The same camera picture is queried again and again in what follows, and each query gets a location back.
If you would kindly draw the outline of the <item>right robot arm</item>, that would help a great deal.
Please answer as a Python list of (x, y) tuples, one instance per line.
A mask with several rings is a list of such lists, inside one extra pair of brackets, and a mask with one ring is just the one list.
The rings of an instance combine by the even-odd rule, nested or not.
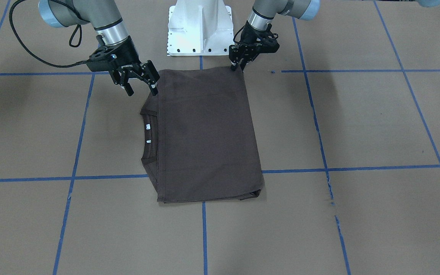
[(158, 94), (159, 73), (152, 61), (141, 62), (117, 4), (113, 0), (40, 0), (42, 19), (54, 28), (90, 23), (99, 47), (84, 63), (92, 72), (108, 72), (115, 85), (133, 95), (129, 79), (139, 79)]

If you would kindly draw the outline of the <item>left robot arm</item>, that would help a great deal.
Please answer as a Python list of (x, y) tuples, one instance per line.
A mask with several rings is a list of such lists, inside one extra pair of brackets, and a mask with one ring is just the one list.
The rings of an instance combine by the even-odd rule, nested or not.
[(271, 31), (276, 15), (309, 21), (316, 17), (319, 9), (319, 0), (255, 0), (244, 26), (234, 35), (228, 49), (231, 70), (244, 70), (260, 54), (278, 51), (278, 34)]

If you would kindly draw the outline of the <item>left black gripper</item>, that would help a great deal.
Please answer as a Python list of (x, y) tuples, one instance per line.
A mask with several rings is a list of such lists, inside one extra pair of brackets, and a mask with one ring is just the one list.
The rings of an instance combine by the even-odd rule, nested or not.
[(243, 72), (250, 61), (260, 54), (275, 53), (280, 48), (278, 34), (271, 32), (272, 24), (267, 24), (266, 30), (253, 28), (246, 24), (234, 35), (233, 44), (229, 46), (230, 69), (236, 71), (239, 66)]

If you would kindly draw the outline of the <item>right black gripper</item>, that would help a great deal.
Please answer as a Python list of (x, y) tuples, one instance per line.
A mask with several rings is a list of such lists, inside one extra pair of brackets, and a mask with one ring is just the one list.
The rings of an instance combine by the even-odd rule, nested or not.
[(131, 36), (115, 45), (105, 45), (100, 36), (97, 36), (97, 39), (100, 46), (87, 60), (87, 67), (92, 72), (107, 71), (115, 84), (120, 85), (128, 96), (134, 94), (129, 78), (137, 78), (145, 82), (152, 96), (158, 94), (157, 82), (160, 75), (152, 61), (140, 61)]

